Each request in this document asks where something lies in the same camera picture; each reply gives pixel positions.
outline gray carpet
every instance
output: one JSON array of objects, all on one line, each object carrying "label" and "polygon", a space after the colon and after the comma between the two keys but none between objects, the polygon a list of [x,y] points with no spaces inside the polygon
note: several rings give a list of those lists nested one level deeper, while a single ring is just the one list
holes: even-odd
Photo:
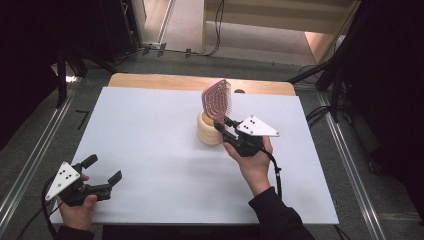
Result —
[{"label": "gray carpet", "polygon": [[[236,60],[219,57],[191,57],[185,59],[182,54],[167,53],[156,57],[156,53],[135,55],[117,66],[128,73],[158,73],[173,75],[193,75],[222,78],[256,79],[284,81],[297,75],[300,66],[272,64],[248,60]],[[20,201],[1,239],[16,239],[18,233],[40,208],[40,193],[44,182],[62,161],[70,162],[83,135],[83,127],[78,130],[83,114],[76,110],[92,111],[103,86],[107,86],[110,74],[100,68],[90,69],[86,78],[78,83],[74,99],[65,115],[55,137],[48,147],[43,160],[34,175],[31,184]],[[302,84],[296,86],[305,115],[319,106],[317,93],[311,87]],[[31,154],[42,131],[53,113],[56,93],[52,93],[25,122],[0,152],[0,198],[3,200],[20,170]],[[366,154],[362,150],[353,129],[345,122],[340,123],[349,147],[357,161],[361,177],[372,198],[377,213],[382,214],[381,223],[388,239],[424,239],[424,230],[414,218],[411,205],[404,188],[389,176],[370,173]],[[312,129],[316,149],[340,220],[340,227],[351,239],[371,239],[368,228],[358,206],[333,136],[325,119]],[[412,217],[400,218],[406,213]],[[340,239],[333,226],[307,226],[317,239]],[[96,239],[101,239],[101,226],[93,226]],[[28,228],[24,239],[50,239],[46,224],[39,216]]]}]

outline hand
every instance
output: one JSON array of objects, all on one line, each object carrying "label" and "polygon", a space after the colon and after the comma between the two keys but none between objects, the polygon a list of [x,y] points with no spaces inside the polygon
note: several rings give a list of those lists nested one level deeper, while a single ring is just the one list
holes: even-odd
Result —
[{"label": "hand", "polygon": [[[84,181],[88,180],[88,176],[81,174]],[[62,203],[60,197],[57,197],[57,204],[60,205],[60,214],[63,218],[63,223],[71,228],[79,230],[89,230],[91,226],[93,209],[97,202],[96,195],[89,195],[85,198],[81,206],[69,207],[66,203]]]},{"label": "hand", "polygon": [[[263,137],[263,144],[265,150],[272,153],[272,145],[269,137]],[[264,152],[259,151],[252,157],[241,157],[230,143],[225,142],[223,145],[228,155],[239,164],[241,174],[249,185],[253,196],[257,196],[271,187],[268,180],[270,160]]]}]

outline sleeve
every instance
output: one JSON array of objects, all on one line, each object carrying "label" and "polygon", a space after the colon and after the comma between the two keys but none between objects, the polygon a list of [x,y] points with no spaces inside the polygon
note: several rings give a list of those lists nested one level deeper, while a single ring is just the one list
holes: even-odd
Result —
[{"label": "sleeve", "polygon": [[261,239],[314,239],[297,212],[281,201],[274,187],[257,195],[249,205],[258,217]]},{"label": "sleeve", "polygon": [[84,230],[78,230],[75,228],[70,228],[67,226],[60,226],[59,231],[56,236],[53,238],[54,240],[93,240],[94,233]]}]

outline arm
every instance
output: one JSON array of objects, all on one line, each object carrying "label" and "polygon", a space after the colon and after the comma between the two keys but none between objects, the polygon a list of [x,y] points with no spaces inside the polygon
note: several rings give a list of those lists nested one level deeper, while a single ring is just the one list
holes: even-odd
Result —
[{"label": "arm", "polygon": [[[82,178],[84,181],[88,180],[88,176],[82,175]],[[57,197],[64,225],[60,226],[59,231],[54,236],[54,240],[94,239],[94,233],[90,232],[89,229],[96,202],[97,196],[90,195],[85,198],[82,206],[69,207]]]},{"label": "arm", "polygon": [[[269,137],[263,138],[265,149],[272,153]],[[261,239],[314,239],[303,226],[297,212],[287,207],[275,193],[268,180],[268,156],[258,152],[252,157],[241,157],[233,146],[224,143],[228,154],[237,161],[240,171],[254,198],[249,205],[255,210],[261,227]]]}]

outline roll of tape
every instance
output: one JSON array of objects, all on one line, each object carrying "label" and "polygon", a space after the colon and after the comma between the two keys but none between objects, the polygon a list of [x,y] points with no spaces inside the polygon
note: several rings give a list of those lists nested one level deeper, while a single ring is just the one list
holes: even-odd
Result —
[{"label": "roll of tape", "polygon": [[212,119],[201,111],[197,116],[197,137],[206,145],[222,143],[222,135],[213,127]]}]

